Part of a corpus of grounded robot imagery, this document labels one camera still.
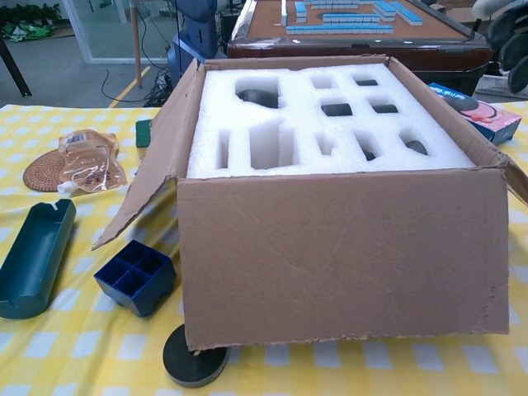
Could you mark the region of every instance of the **yellow checkered tablecloth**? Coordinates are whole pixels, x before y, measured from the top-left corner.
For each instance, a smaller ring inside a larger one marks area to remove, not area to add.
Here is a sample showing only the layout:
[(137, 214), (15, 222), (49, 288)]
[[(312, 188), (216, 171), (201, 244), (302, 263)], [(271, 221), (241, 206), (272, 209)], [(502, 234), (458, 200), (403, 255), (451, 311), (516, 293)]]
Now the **yellow checkered tablecloth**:
[[(525, 118), (502, 148), (528, 170), (528, 102), (502, 105)], [(22, 182), (26, 166), (56, 148), (58, 137), (92, 128), (114, 132), (129, 182), (142, 152), (136, 120), (157, 109), (0, 110), (0, 262), (29, 208), (52, 202)], [(181, 389), (168, 377), (163, 345), (183, 322), (177, 286), (149, 318), (137, 318), (106, 297), (93, 274), (132, 238), (177, 261), (175, 187), (168, 183), (116, 241), (92, 243), (116, 213), (126, 187), (73, 199), (78, 214), (49, 308), (27, 320), (0, 318), (2, 396), (526, 395), (528, 394), (528, 210), (510, 197), (509, 336), (464, 336), (323, 342), (232, 348), (224, 373), (202, 389)]]

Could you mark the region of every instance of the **mahjong table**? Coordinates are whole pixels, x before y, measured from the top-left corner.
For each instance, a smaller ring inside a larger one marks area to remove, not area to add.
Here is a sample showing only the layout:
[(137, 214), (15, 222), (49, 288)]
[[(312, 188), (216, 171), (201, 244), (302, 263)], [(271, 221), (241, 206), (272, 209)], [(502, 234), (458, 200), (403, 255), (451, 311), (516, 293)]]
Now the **mahjong table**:
[[(384, 30), (374, 33), (367, 33), (368, 29), (352, 33), (328, 21), (340, 15), (374, 15), (384, 9), (381, 3), (395, 3), (392, 0), (284, 1), (285, 24), (281, 0), (246, 1), (229, 42), (230, 58), (387, 54), (426, 83), (439, 83), (471, 95), (492, 56), (483, 36), (415, 0), (397, 3), (421, 20), (419, 26), (400, 12), (393, 21), (386, 21), (386, 16), (380, 18), (376, 24)], [(301, 19), (300, 3), (306, 9)], [(357, 18), (348, 20), (354, 22), (345, 25), (357, 26)]]

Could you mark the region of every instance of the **floor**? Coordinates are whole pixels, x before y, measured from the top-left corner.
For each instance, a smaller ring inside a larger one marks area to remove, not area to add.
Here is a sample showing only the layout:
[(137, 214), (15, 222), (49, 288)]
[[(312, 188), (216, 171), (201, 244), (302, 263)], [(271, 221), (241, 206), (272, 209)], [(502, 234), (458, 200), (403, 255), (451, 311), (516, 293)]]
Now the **floor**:
[[(7, 43), (9, 50), (32, 97), (21, 97), (17, 86), (0, 60), (0, 107), (6, 104), (45, 105), (61, 107), (108, 107), (112, 100), (101, 93), (108, 70), (104, 92), (116, 97), (134, 80), (133, 64), (85, 64), (75, 37)], [(152, 66), (144, 76), (144, 88), (137, 87), (117, 107), (141, 107), (143, 99), (154, 85), (156, 72)]]

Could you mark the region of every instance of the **cardboard box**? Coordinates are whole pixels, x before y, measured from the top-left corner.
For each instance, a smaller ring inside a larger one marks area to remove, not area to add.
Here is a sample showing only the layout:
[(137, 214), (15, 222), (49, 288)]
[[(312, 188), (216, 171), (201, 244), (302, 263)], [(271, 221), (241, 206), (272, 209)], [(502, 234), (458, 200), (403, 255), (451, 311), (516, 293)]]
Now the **cardboard box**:
[(478, 101), (440, 84), (431, 83), (429, 87), (496, 146), (512, 140), (521, 123), (520, 115), (498, 109), (485, 101)]
[[(371, 63), (385, 63), (476, 167), (186, 179), (208, 71)], [(508, 332), (507, 182), (526, 201), (528, 179), (398, 60), (193, 63), (152, 129), (125, 201), (94, 247), (115, 238), (165, 181), (177, 181), (191, 350)]]

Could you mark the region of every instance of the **wicker coaster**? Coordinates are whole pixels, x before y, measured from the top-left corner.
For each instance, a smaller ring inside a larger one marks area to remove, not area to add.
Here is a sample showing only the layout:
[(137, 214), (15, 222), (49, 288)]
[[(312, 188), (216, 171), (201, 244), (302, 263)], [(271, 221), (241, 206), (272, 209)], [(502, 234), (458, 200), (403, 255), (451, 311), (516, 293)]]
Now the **wicker coaster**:
[(57, 191), (59, 174), (64, 169), (64, 158), (58, 150), (52, 150), (33, 161), (24, 171), (26, 186), (35, 191)]

